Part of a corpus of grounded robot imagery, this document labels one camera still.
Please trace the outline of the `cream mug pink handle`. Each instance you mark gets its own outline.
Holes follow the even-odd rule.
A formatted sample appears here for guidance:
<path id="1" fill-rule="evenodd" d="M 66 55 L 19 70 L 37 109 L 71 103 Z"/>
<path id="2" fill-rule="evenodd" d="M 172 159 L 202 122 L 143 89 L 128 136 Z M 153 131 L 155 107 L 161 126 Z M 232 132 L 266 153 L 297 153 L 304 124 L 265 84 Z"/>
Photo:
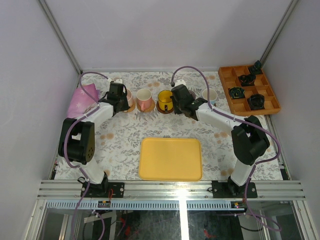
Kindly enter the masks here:
<path id="1" fill-rule="evenodd" d="M 141 107 L 141 110 L 144 111 L 151 106 L 152 103 L 152 93 L 149 89 L 142 88 L 136 93 L 137 102 Z"/>

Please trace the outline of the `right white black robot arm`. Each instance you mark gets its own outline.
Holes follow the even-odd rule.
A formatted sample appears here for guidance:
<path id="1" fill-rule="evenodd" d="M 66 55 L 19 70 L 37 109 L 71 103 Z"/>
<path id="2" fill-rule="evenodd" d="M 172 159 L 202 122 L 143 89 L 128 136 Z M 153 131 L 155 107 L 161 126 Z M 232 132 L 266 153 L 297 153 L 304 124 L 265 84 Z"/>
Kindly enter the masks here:
<path id="1" fill-rule="evenodd" d="M 236 115 L 223 110 L 213 111 L 208 101 L 193 98 L 184 84 L 174 85 L 171 89 L 174 112 L 188 118 L 216 127 L 232 138 L 233 152 L 237 159 L 229 177 L 228 192 L 240 197 L 246 191 L 246 182 L 256 160 L 263 156 L 270 146 L 266 133 L 250 124 L 261 127 L 259 119 L 253 115 L 237 121 Z"/>

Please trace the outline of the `purple mug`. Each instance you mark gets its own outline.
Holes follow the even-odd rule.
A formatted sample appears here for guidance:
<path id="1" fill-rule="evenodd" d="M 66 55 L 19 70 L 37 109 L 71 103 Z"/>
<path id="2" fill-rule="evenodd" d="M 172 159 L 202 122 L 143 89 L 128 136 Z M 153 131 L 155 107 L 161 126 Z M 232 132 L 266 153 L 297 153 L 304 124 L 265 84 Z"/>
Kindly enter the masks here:
<path id="1" fill-rule="evenodd" d="M 195 100 L 196 99 L 196 94 L 192 90 L 189 90 L 189 93 L 191 94 L 191 96 Z"/>

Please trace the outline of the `yellow glass cup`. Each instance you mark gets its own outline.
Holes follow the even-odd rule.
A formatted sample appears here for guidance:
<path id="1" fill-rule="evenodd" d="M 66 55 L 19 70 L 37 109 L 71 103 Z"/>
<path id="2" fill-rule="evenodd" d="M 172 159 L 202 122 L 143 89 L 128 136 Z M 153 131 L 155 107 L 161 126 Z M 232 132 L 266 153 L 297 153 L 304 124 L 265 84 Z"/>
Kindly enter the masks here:
<path id="1" fill-rule="evenodd" d="M 172 100 L 172 92 L 170 90 L 163 90 L 158 94 L 158 105 L 159 107 L 164 110 L 168 111 L 171 110 L 173 106 L 173 100 Z"/>

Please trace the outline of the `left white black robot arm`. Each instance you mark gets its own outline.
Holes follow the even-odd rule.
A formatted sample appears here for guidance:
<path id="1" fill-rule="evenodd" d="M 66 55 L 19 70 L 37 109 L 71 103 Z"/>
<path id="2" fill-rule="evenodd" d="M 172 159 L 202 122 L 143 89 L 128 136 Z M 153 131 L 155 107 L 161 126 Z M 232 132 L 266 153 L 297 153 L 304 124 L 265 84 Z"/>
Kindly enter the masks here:
<path id="1" fill-rule="evenodd" d="M 106 97 L 98 99 L 94 96 L 96 88 L 90 86 L 92 93 L 84 86 L 79 93 L 92 101 L 86 110 L 78 116 L 67 117 L 62 124 L 58 155 L 65 159 L 72 169 L 79 169 L 86 182 L 92 185 L 92 191 L 98 197 L 105 197 L 110 190 L 104 182 L 105 172 L 95 160 L 95 132 L 106 120 L 119 112 L 127 111 L 129 107 L 126 86 L 121 82 L 111 82 Z"/>

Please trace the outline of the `blue mug cream inside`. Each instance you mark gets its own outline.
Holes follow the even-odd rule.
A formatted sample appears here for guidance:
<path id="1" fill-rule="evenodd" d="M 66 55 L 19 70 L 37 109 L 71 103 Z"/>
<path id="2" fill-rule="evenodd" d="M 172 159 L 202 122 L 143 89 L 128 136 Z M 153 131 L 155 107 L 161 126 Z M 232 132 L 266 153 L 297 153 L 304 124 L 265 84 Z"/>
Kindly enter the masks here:
<path id="1" fill-rule="evenodd" d="M 201 94 L 202 98 L 211 103 L 211 105 L 216 105 L 218 94 L 214 89 L 204 89 Z"/>

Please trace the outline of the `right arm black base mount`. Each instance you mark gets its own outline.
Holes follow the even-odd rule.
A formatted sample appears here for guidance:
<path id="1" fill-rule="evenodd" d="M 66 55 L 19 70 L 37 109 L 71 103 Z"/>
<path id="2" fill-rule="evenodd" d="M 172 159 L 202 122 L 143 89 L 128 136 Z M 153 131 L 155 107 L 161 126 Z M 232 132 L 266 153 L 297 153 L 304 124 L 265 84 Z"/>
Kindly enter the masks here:
<path id="1" fill-rule="evenodd" d="M 246 183 L 238 186 L 232 180 L 218 181 L 212 180 L 211 187 L 208 188 L 212 192 L 215 199 L 231 199 L 231 198 L 244 198 L 256 199 L 258 197 L 257 188 L 254 182 L 250 182 L 246 188 Z"/>

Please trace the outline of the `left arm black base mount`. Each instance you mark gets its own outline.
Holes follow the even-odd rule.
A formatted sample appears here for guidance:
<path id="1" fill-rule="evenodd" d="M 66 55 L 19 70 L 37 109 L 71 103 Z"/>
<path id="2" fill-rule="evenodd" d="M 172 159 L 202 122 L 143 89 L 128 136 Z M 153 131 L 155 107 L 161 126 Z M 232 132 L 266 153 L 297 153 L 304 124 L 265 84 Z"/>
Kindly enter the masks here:
<path id="1" fill-rule="evenodd" d="M 85 190 L 88 186 L 88 182 L 83 176 L 77 179 L 77 182 L 82 184 L 81 196 L 85 198 L 123 198 L 125 192 L 124 182 L 110 182 L 108 176 L 104 174 L 102 182 L 99 184 L 90 183 L 88 191 Z"/>

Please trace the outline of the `light woven coaster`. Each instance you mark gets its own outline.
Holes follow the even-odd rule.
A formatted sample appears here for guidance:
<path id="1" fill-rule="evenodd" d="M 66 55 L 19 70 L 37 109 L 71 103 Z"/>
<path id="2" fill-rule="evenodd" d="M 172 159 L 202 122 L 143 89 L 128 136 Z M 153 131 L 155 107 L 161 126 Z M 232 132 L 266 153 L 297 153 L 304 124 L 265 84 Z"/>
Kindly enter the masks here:
<path id="1" fill-rule="evenodd" d="M 135 101 L 133 101 L 132 105 L 130 106 L 130 108 L 128 110 L 125 110 L 125 113 L 130 113 L 132 112 L 134 109 L 136 108 L 136 103 Z"/>
<path id="2" fill-rule="evenodd" d="M 156 104 L 153 101 L 149 108 L 146 108 L 145 110 L 142 110 L 141 106 L 139 104 L 137 104 L 137 109 L 142 113 L 150 113 L 150 112 L 152 112 L 154 110 L 155 106 L 156 106 Z"/>

